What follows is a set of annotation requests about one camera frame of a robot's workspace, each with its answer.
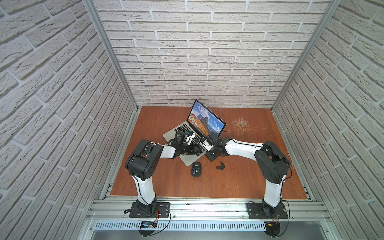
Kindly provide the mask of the silver laptop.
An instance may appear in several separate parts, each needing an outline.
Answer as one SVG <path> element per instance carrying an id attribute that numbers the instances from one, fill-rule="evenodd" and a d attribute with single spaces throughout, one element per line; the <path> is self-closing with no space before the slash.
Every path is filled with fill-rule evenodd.
<path id="1" fill-rule="evenodd" d="M 191 144 L 194 147 L 194 154 L 179 156 L 188 167 L 201 158 L 206 152 L 206 149 L 200 142 L 201 138 L 208 136 L 210 133 L 215 133 L 220 136 L 226 125 L 227 124 L 210 109 L 200 101 L 195 100 L 187 120 L 163 134 L 163 137 L 166 141 L 169 141 L 175 138 L 177 132 L 190 135 L 196 134 Z"/>

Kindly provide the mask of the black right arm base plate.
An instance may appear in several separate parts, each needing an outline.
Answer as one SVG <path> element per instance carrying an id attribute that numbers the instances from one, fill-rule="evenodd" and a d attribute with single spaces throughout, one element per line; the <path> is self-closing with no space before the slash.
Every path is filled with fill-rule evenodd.
<path id="1" fill-rule="evenodd" d="M 271 207 L 265 202 L 247 202 L 246 203 L 247 213 L 250 219 L 288 219 L 288 211 L 284 204 L 280 202 L 276 207 Z"/>

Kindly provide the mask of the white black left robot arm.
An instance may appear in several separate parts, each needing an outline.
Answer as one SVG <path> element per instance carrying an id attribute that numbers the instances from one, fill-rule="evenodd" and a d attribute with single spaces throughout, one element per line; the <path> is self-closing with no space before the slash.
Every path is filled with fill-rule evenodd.
<path id="1" fill-rule="evenodd" d="M 151 216 L 156 211 L 157 197 L 153 188 L 152 176 L 160 159 L 175 159 L 180 155 L 193 155 L 196 148 L 192 143 L 196 134 L 176 132 L 166 145 L 142 139 L 128 157 L 125 168 L 135 181 L 138 197 L 135 206 L 144 215 Z"/>

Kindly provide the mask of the aluminium corner post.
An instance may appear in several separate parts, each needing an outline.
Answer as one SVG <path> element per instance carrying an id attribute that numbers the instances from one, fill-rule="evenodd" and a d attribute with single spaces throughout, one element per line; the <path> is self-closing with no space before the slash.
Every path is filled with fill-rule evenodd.
<path id="1" fill-rule="evenodd" d="M 330 20 L 334 16 L 336 10 L 342 3 L 342 0 L 332 0 L 330 1 L 328 7 L 326 8 L 323 16 L 321 17 L 319 23 L 317 24 L 313 34 L 311 35 L 309 41 L 307 42 L 306 46 L 303 49 L 303 52 L 301 53 L 297 63 L 295 64 L 294 68 L 292 69 L 287 81 L 285 82 L 284 86 L 282 87 L 278 97 L 276 98 L 273 106 L 271 107 L 271 111 L 274 114 L 276 109 L 278 108 L 278 105 L 282 101 L 284 95 L 288 91 L 288 88 L 290 87 L 292 81 L 294 80 L 295 76 L 301 69 L 302 65 L 305 63 L 306 59 L 312 52 L 313 48 L 317 44 L 318 40 L 320 39 L 323 31 L 328 26 Z"/>
<path id="2" fill-rule="evenodd" d="M 119 78 L 119 80 L 120 80 L 120 82 L 121 82 L 121 84 L 125 90 L 125 93 L 128 96 L 130 103 L 131 103 L 132 107 L 134 108 L 134 110 L 136 112 L 138 112 L 139 106 L 136 103 L 135 98 L 131 92 L 131 89 L 130 89 L 128 82 L 125 78 L 122 67 L 121 67 L 119 60 L 117 58 L 117 55 L 113 49 L 111 41 L 107 35 L 107 31 L 104 28 L 103 22 L 99 16 L 99 13 L 96 9 L 96 6 L 95 6 L 94 2 L 91 0 L 84 0 L 83 2 L 84 2 L 84 5 L 88 11 L 88 14 L 89 14 L 91 20 L 95 26 L 95 29 L 96 29 L 99 37 L 100 37 L 100 40 L 101 40 L 101 42 L 102 42 L 102 44 L 106 50 L 106 53 L 109 56 L 109 59 L 112 63 L 112 66 L 114 67 L 114 69 L 117 73 L 117 76 L 118 76 L 118 78 Z"/>

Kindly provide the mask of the black round connector box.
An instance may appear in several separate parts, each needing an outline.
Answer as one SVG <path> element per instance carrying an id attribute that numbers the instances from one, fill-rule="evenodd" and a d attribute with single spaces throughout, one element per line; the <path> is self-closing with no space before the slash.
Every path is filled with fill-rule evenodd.
<path id="1" fill-rule="evenodd" d="M 270 238 L 277 238 L 281 232 L 281 224 L 279 222 L 265 222 L 265 233 Z"/>

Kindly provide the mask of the black mouse battery cover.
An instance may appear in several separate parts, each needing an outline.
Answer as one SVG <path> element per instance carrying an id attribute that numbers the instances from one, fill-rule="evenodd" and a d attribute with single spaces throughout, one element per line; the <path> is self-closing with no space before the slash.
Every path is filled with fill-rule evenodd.
<path id="1" fill-rule="evenodd" d="M 220 162 L 220 165 L 219 166 L 216 166 L 216 169 L 217 170 L 224 170 L 225 169 L 225 164 L 223 162 Z"/>

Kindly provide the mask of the small green circuit board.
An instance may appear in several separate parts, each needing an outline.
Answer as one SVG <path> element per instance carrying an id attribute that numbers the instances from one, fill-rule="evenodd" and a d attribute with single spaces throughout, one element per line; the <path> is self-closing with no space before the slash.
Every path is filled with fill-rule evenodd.
<path id="1" fill-rule="evenodd" d="M 156 229 L 158 222 L 141 221 L 140 229 Z"/>

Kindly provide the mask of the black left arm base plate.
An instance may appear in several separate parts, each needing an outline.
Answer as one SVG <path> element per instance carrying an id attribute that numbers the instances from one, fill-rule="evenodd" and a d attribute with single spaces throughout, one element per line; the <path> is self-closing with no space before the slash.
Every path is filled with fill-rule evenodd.
<path id="1" fill-rule="evenodd" d="M 138 201 L 134 202 L 130 208 L 129 217 L 130 218 L 160 218 L 167 219 L 170 216 L 171 203 L 169 202 L 159 202 L 151 205 L 145 205 Z"/>

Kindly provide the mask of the white perforated vent strip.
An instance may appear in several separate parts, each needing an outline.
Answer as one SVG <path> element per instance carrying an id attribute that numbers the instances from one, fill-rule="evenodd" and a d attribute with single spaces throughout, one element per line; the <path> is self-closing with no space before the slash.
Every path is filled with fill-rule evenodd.
<path id="1" fill-rule="evenodd" d="M 95 230 L 148 231 L 141 221 L 98 221 Z M 224 231 L 224 232 L 265 232 L 264 222 L 250 221 L 160 221 L 156 231 Z"/>

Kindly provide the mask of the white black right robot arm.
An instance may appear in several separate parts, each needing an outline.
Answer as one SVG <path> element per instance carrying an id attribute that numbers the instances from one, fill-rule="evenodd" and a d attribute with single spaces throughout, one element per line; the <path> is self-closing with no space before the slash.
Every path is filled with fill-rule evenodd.
<path id="1" fill-rule="evenodd" d="M 211 160 L 219 156 L 240 156 L 257 162 L 266 180 L 263 207 L 275 210 L 282 203 L 283 183 L 291 169 L 291 162 L 275 143 L 267 141 L 254 144 L 231 138 L 223 140 L 215 133 L 204 137 L 201 143 Z"/>

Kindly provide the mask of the aluminium corner post left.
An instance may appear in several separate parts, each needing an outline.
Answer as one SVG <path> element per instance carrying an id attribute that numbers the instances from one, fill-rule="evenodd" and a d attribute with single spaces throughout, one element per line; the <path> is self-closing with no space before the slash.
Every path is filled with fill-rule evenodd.
<path id="1" fill-rule="evenodd" d="M 128 96 L 130 103 L 131 103 L 132 107 L 134 108 L 134 110 L 136 112 L 138 112 L 139 106 L 136 103 L 135 98 L 131 92 L 131 89 L 130 89 L 128 82 L 125 78 L 122 67 L 121 67 L 119 60 L 117 58 L 117 55 L 113 49 L 111 41 L 107 35 L 107 31 L 104 28 L 103 22 L 99 16 L 99 13 L 96 9 L 96 6 L 95 6 L 94 2 L 91 0 L 84 0 L 83 2 L 84 2 L 84 5 L 88 11 L 88 14 L 89 14 L 91 20 L 95 26 L 95 29 L 96 29 L 99 37 L 100 37 L 100 40 L 101 40 L 101 42 L 102 42 L 102 44 L 106 50 L 106 53 L 109 56 L 109 59 L 112 63 L 112 66 L 114 67 L 114 69 L 117 73 L 117 76 L 118 76 L 118 78 L 119 78 L 119 80 L 120 80 L 120 82 L 121 82 L 121 84 L 125 90 L 125 93 Z"/>

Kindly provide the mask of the aluminium corner post right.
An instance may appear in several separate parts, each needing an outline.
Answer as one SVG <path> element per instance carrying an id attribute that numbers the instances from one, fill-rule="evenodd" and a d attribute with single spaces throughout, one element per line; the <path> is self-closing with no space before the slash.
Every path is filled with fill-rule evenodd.
<path id="1" fill-rule="evenodd" d="M 284 86 L 282 87 L 278 97 L 276 98 L 273 106 L 271 107 L 271 111 L 274 114 L 276 109 L 278 108 L 278 105 L 282 101 L 284 95 L 288 91 L 288 88 L 290 87 L 292 81 L 294 80 L 295 76 L 301 69 L 302 65 L 305 63 L 306 59 L 312 52 L 313 48 L 317 44 L 318 40 L 320 39 L 323 31 L 328 26 L 330 20 L 334 16 L 336 10 L 342 3 L 342 0 L 332 0 L 330 1 L 328 7 L 326 8 L 323 16 L 321 17 L 319 23 L 317 24 L 313 34 L 311 35 L 309 41 L 307 42 L 306 46 L 303 49 L 303 52 L 301 53 L 297 63 L 295 64 L 294 68 L 292 69 L 287 81 L 285 82 Z"/>

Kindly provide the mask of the black wireless mouse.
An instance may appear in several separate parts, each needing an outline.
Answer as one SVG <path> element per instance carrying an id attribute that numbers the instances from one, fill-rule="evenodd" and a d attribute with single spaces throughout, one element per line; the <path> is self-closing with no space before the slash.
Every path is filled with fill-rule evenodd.
<path id="1" fill-rule="evenodd" d="M 202 165 L 199 162 L 195 162 L 192 165 L 192 176 L 193 177 L 200 177 L 202 174 Z"/>

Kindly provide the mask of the aluminium front rail frame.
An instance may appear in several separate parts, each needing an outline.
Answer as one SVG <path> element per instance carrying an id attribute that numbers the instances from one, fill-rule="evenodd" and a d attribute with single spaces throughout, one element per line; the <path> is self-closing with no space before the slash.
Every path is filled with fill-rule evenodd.
<path id="1" fill-rule="evenodd" d="M 93 201 L 86 220 L 78 236 L 79 240 L 89 240 L 98 221 L 259 221 L 279 222 L 286 234 L 298 223 L 315 223 L 320 226 L 320 235 L 327 240 L 339 240 L 340 234 L 332 221 L 329 211 L 322 202 L 309 200 L 287 200 L 283 204 L 288 211 L 288 219 L 250 219 L 247 202 L 261 203 L 250 199 L 214 199 L 214 198 L 158 198 L 159 202 L 169 202 L 170 216 L 167 219 L 130 218 L 129 212 L 135 201 L 133 197 L 107 197 Z"/>

